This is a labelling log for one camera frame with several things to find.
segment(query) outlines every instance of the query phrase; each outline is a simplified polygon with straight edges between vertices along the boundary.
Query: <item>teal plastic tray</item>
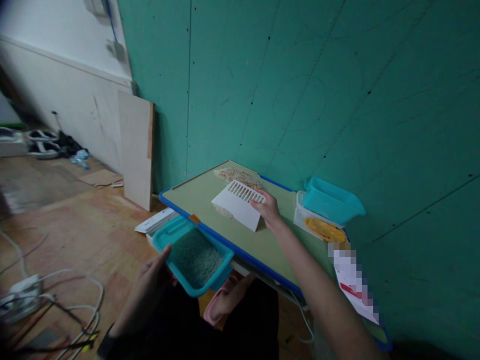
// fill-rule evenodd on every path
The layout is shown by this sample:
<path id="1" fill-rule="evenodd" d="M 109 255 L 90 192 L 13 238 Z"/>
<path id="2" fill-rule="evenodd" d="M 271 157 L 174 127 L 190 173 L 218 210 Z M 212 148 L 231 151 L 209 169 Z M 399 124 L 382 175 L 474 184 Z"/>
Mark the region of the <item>teal plastic tray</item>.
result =
<path id="1" fill-rule="evenodd" d="M 347 190 L 315 176 L 305 183 L 305 188 L 303 207 L 335 224 L 344 226 L 353 217 L 365 215 L 360 199 Z"/>
<path id="2" fill-rule="evenodd" d="M 155 233 L 152 244 L 158 252 L 161 252 L 168 244 L 173 245 L 183 235 L 195 228 L 196 226 L 191 221 L 183 217 L 177 217 Z M 217 249 L 223 258 L 223 262 L 220 267 L 215 271 L 215 273 L 203 287 L 194 288 L 170 258 L 166 261 L 166 264 L 170 268 L 173 275 L 175 275 L 175 277 L 178 279 L 178 282 L 185 289 L 186 293 L 192 298 L 198 298 L 202 296 L 207 292 L 208 289 L 212 289 L 213 291 L 220 289 L 225 280 L 227 280 L 229 274 L 232 272 L 230 261 L 234 257 L 234 252 L 232 250 L 219 243 L 204 231 L 200 229 L 198 230 L 207 238 L 208 241 L 210 241 L 210 243 Z"/>

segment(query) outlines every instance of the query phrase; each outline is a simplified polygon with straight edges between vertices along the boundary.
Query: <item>red marking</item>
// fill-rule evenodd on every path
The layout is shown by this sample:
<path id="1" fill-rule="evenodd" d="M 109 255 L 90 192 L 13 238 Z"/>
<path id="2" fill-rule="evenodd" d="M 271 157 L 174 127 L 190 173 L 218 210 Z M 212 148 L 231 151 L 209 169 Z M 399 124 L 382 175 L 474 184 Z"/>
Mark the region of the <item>red marking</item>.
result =
<path id="1" fill-rule="evenodd" d="M 359 298 L 359 299 L 362 298 L 362 297 L 361 297 L 361 295 L 362 295 L 361 292 L 358 292 L 358 293 L 357 293 L 357 292 L 353 291 L 350 286 L 347 286 L 347 285 L 345 285 L 345 284 L 342 283 L 342 282 L 340 283 L 340 287 L 341 287 L 343 290 L 345 290 L 347 293 L 352 294 L 353 296 L 355 296 L 355 297 L 357 297 L 357 298 Z"/>

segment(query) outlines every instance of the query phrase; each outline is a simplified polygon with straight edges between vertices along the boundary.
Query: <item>pile of rice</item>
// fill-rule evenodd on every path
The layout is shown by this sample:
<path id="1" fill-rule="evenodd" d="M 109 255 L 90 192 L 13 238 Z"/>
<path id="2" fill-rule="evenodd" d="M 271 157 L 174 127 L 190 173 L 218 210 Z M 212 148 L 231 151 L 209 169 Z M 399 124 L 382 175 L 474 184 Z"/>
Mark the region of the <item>pile of rice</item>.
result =
<path id="1" fill-rule="evenodd" d="M 248 172 L 234 168 L 234 167 L 226 167 L 223 169 L 214 170 L 213 173 L 219 179 L 225 181 L 225 185 L 230 184 L 233 180 L 237 180 L 242 184 L 247 185 L 249 188 L 254 190 L 264 190 L 260 179 L 253 177 Z M 225 208 L 213 204 L 215 210 L 222 216 L 227 217 L 229 219 L 233 219 L 234 216 Z"/>

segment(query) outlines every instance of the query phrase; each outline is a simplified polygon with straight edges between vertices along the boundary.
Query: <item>person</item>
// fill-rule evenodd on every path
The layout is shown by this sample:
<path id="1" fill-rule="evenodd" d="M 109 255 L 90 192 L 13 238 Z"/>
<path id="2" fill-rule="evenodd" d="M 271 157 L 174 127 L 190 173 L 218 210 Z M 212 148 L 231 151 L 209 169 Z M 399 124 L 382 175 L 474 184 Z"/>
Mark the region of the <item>person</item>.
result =
<path id="1" fill-rule="evenodd" d="M 360 316 L 336 283 L 306 250 L 279 213 L 277 200 L 250 201 L 291 266 L 314 320 L 337 359 L 383 359 Z M 167 246 L 145 264 L 117 321 L 97 354 L 102 359 L 278 359 L 278 294 L 249 275 L 218 293 L 208 320 L 227 316 L 223 331 L 200 317 L 198 300 L 171 281 Z"/>

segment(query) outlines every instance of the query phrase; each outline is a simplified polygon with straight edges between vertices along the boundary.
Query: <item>wooden floor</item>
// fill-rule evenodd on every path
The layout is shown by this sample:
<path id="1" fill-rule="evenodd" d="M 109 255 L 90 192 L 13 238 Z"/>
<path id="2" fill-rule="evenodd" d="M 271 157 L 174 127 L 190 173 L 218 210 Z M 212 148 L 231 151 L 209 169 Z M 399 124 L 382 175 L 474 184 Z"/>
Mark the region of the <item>wooden floor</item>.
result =
<path id="1" fill-rule="evenodd" d="M 77 177 L 104 168 L 90 160 L 92 170 L 84 170 L 66 159 L 39 161 L 28 157 L 0 159 L 0 185 L 4 193 L 1 222 L 4 230 L 21 227 L 39 227 L 49 236 L 45 242 L 25 258 L 29 275 L 42 276 L 57 270 L 72 268 L 92 276 L 104 285 L 105 294 L 100 308 L 100 335 L 93 350 L 82 352 L 78 359 L 91 359 L 110 325 L 117 318 L 126 301 L 138 267 L 153 258 L 156 251 L 146 238 L 134 231 L 136 225 L 161 210 L 157 202 L 153 212 L 147 212 L 123 197 L 122 188 L 107 186 L 93 188 Z M 9 232 L 26 253 L 41 239 L 38 230 Z M 0 268 L 17 259 L 14 248 L 0 240 Z M 0 276 L 1 292 L 22 279 L 20 266 L 12 266 Z M 94 305 L 98 287 L 80 276 L 61 274 L 46 280 L 46 291 L 55 294 L 64 305 Z M 213 291 L 199 299 L 200 311 L 213 296 Z M 298 329 L 307 338 L 307 330 L 295 304 L 280 296 L 280 326 L 278 340 L 281 359 L 309 359 L 307 345 L 290 338 Z M 87 309 L 78 310 L 84 321 L 91 316 Z M 20 321 L 10 328 L 9 334 L 25 329 Z M 65 343 L 80 332 L 79 326 L 57 309 L 50 309 L 32 328 L 21 344 L 26 344 L 40 333 L 50 331 Z"/>

